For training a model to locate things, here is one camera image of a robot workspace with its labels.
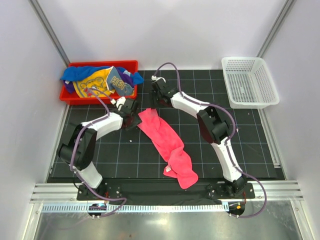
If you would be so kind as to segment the pink microfiber towel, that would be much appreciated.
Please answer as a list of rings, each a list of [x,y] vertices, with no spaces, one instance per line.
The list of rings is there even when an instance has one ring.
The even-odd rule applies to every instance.
[[[199,177],[194,172],[192,159],[185,152],[185,145],[175,130],[158,115],[156,109],[147,108],[138,116],[141,119],[138,127],[150,138],[166,162],[163,175],[177,179],[184,190],[194,185]]]

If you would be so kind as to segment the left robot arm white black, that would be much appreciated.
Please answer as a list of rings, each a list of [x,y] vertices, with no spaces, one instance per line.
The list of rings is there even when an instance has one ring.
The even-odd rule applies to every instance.
[[[135,99],[121,97],[113,102],[114,109],[107,110],[105,115],[72,124],[62,136],[57,156],[89,187],[88,194],[94,200],[101,200],[106,194],[103,177],[93,163],[96,141],[120,129],[138,126],[142,122],[138,116],[139,105]]]

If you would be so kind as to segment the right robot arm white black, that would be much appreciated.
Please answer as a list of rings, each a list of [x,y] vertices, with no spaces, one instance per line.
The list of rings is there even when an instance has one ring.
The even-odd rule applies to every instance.
[[[199,101],[193,97],[170,88],[163,77],[152,77],[150,100],[153,107],[166,106],[181,110],[197,119],[202,138],[214,149],[221,165],[224,178],[224,188],[230,198],[240,198],[245,195],[247,177],[239,166],[231,146],[232,126],[222,113],[219,106],[209,102]]]

